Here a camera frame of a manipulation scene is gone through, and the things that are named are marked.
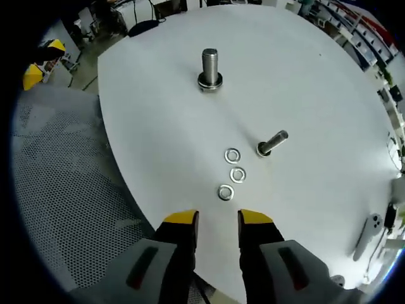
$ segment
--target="table surface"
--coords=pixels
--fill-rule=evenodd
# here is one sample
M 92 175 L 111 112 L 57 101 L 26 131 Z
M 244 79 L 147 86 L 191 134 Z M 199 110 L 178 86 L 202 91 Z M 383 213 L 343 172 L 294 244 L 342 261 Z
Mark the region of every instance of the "table surface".
M 201 52 L 217 48 L 224 85 L 197 86 Z M 99 94 L 120 172 L 153 227 L 198 209 L 196 272 L 246 302 L 237 210 L 270 216 L 346 279 L 361 282 L 373 239 L 351 253 L 370 213 L 382 216 L 398 171 L 388 115 L 351 57 L 321 30 L 284 9 L 241 5 L 197 9 L 122 39 L 99 58 Z M 269 158 L 255 147 L 285 129 Z M 241 153 L 245 182 L 233 184 L 228 148 Z M 222 201 L 220 184 L 235 189 Z

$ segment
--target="metal bolt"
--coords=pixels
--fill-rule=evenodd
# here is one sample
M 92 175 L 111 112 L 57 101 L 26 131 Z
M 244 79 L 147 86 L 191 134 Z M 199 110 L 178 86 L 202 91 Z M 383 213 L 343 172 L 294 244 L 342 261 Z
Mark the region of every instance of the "metal bolt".
M 205 49 L 202 51 L 202 72 L 208 84 L 215 84 L 218 80 L 218 51 Z
M 260 142 L 256 147 L 256 151 L 258 152 L 259 156 L 269 156 L 271 151 L 278 145 L 282 144 L 287 138 L 289 138 L 287 131 L 281 130 L 268 142 Z
M 218 51 L 205 49 L 201 58 L 202 73 L 198 76 L 198 84 L 203 91 L 214 91 L 222 85 L 222 75 L 218 73 Z

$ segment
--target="game controller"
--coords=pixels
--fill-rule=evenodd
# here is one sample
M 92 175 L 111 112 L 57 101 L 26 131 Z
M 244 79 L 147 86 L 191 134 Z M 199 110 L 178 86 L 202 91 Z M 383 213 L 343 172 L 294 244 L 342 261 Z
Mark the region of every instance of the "game controller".
M 371 214 L 364 224 L 363 231 L 357 242 L 356 249 L 354 250 L 353 260 L 357 261 L 365 251 L 367 244 L 371 241 L 373 236 L 376 236 L 383 227 L 383 220 L 379 214 Z
M 336 283 L 340 287 L 344 287 L 345 280 L 342 275 L 337 274 L 331 277 L 330 279 L 332 280 L 332 282 Z

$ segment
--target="yellow object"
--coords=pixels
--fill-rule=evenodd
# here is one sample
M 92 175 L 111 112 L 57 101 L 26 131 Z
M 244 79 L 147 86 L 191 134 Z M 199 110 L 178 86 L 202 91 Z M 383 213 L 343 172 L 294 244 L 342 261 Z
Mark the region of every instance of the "yellow object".
M 194 214 L 197 210 L 187 210 L 182 212 L 176 212 L 165 218 L 164 222 L 174 223 L 174 224 L 192 224 Z
M 44 78 L 42 71 L 36 65 L 30 65 L 23 76 L 24 91 L 31 89 Z
M 242 212 L 245 224 L 269 224 L 273 222 L 271 218 L 260 212 L 246 209 L 241 209 L 240 212 Z
M 63 43 L 59 40 L 59 39 L 55 39 L 53 40 L 49 45 L 49 48 L 56 48 L 56 49 L 60 49 L 62 51 L 66 51 L 65 46 L 63 45 Z

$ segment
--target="perforated metal floor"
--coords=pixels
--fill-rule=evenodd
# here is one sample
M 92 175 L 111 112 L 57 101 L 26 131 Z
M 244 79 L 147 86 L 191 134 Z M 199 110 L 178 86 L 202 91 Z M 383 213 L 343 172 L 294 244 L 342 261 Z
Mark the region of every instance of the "perforated metal floor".
M 38 85 L 20 97 L 14 116 L 12 169 L 28 234 L 65 290 L 91 286 L 144 237 L 123 195 L 98 97 Z M 191 287 L 189 303 L 200 301 Z

